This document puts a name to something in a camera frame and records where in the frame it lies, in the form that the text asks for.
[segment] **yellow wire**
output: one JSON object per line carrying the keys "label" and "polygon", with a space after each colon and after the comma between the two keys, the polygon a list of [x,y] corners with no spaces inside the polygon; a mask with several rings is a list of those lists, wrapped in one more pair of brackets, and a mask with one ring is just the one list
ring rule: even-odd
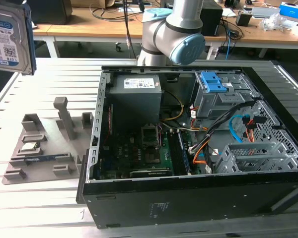
{"label": "yellow wire", "polygon": [[176,100],[178,100],[178,102],[180,103],[180,105],[181,105],[181,112],[179,113],[179,115],[177,115],[177,116],[175,116],[175,117],[172,117],[172,118],[165,118],[165,119],[161,119],[161,121],[166,121],[166,120],[174,120],[174,119],[177,119],[177,118],[179,118],[182,114],[183,114],[183,108],[184,108],[184,105],[182,104],[182,102],[174,95],[174,94],[172,94],[172,93],[170,93],[169,91],[168,91],[168,93],[169,94],[171,94]]}

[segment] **hard drive label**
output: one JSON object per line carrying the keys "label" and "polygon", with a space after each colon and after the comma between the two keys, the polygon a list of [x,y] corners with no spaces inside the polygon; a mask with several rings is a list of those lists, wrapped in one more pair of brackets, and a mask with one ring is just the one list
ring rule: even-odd
{"label": "hard drive label", "polygon": [[19,64],[16,44],[11,40],[13,27],[9,22],[0,21],[0,64],[15,66]]}

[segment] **black computer case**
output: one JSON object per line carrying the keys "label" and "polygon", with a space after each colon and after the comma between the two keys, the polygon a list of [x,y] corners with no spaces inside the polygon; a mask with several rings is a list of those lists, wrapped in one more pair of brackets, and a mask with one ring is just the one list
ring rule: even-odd
{"label": "black computer case", "polygon": [[[97,132],[92,137],[89,164],[83,165],[84,174],[80,178],[78,188],[78,198],[83,197],[99,229],[274,215],[298,202],[298,170],[278,170],[274,173],[252,171],[199,176],[177,175],[159,179],[129,178],[98,180],[97,182],[86,179],[99,176],[100,166],[105,166],[101,161],[106,158],[103,155],[99,156],[97,148],[103,147],[103,139],[106,137],[106,133],[100,136],[101,132],[99,132],[101,124],[107,125],[102,120],[107,120],[107,118],[110,120],[110,116],[101,113],[103,109],[106,109],[103,105],[104,93],[108,91],[105,89],[106,85],[112,84],[111,78],[114,74],[124,75],[132,72],[132,69],[128,67],[105,67],[103,69],[95,113],[97,115],[100,112],[100,115],[94,119],[94,130]],[[209,70],[209,68],[140,67],[134,72],[138,72],[139,77],[143,78],[144,72],[155,74],[160,71],[161,75],[164,70],[173,73],[180,71],[188,73],[189,71]],[[276,127],[269,124],[266,130],[275,130],[274,135],[277,135],[280,133],[277,132],[278,130],[285,129],[290,135],[286,143],[298,146],[298,123],[253,69],[212,67],[210,70],[223,70],[223,73],[240,72],[241,75],[246,75],[249,82],[262,95],[254,95],[256,100],[263,100],[264,104],[269,105],[283,125]],[[171,88],[174,87],[174,83],[169,84]],[[278,135],[276,138],[281,140],[282,137]]]}
{"label": "black computer case", "polygon": [[37,23],[50,23],[65,25],[73,12],[71,0],[27,0],[31,11],[32,21]]}
{"label": "black computer case", "polygon": [[200,18],[203,22],[202,35],[216,36],[220,25],[223,9],[214,0],[204,0]]}

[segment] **wooden desk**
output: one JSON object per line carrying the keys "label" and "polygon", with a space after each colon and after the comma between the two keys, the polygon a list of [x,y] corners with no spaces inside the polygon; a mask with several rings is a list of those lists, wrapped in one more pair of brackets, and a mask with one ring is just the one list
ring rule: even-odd
{"label": "wooden desk", "polygon": [[[123,16],[122,12],[105,13],[103,17]],[[143,24],[142,14],[131,17],[133,21],[128,23],[129,32],[133,38],[142,38]],[[124,38],[126,41],[125,22],[110,22],[97,19],[89,8],[73,8],[71,21],[67,25],[52,25],[48,30],[49,36],[80,36],[80,37],[114,37]]]}
{"label": "wooden desk", "polygon": [[[103,17],[122,16],[122,12],[105,13]],[[133,43],[141,43],[142,40],[142,14],[133,17],[129,22],[129,30]],[[235,24],[236,18],[228,17],[227,20]],[[237,41],[236,47],[253,47],[253,48],[274,48],[274,49],[298,49],[298,37],[291,34],[290,31],[284,32],[263,31],[258,26],[260,19],[251,18],[248,27],[241,27],[244,37]],[[47,41],[51,57],[59,57],[56,47],[57,41],[80,41],[80,42],[126,42],[125,22],[108,22],[97,19],[92,16],[89,8],[74,8],[72,20],[67,25],[52,25],[47,30]],[[216,51],[219,46],[226,40],[226,34],[223,27],[219,28],[219,36],[205,37],[206,44],[211,46],[207,59],[215,59]]]}
{"label": "wooden desk", "polygon": [[34,36],[47,36],[48,30],[52,26],[51,24],[37,24],[37,28],[33,29]]}

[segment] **table leg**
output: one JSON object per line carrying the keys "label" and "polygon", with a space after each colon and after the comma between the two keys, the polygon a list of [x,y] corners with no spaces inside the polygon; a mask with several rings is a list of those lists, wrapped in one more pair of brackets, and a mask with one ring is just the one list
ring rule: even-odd
{"label": "table leg", "polygon": [[210,49],[208,52],[207,60],[215,60],[218,54],[219,47],[221,46],[221,42],[211,42]]}
{"label": "table leg", "polygon": [[262,48],[258,57],[262,59],[265,56],[266,52],[267,52],[267,48]]}
{"label": "table leg", "polygon": [[46,45],[48,46],[51,58],[60,57],[60,52],[57,46],[57,42],[55,41],[53,36],[46,38]]}
{"label": "table leg", "polygon": [[91,42],[86,42],[87,44],[87,52],[89,54],[93,53],[93,47],[91,46]]}

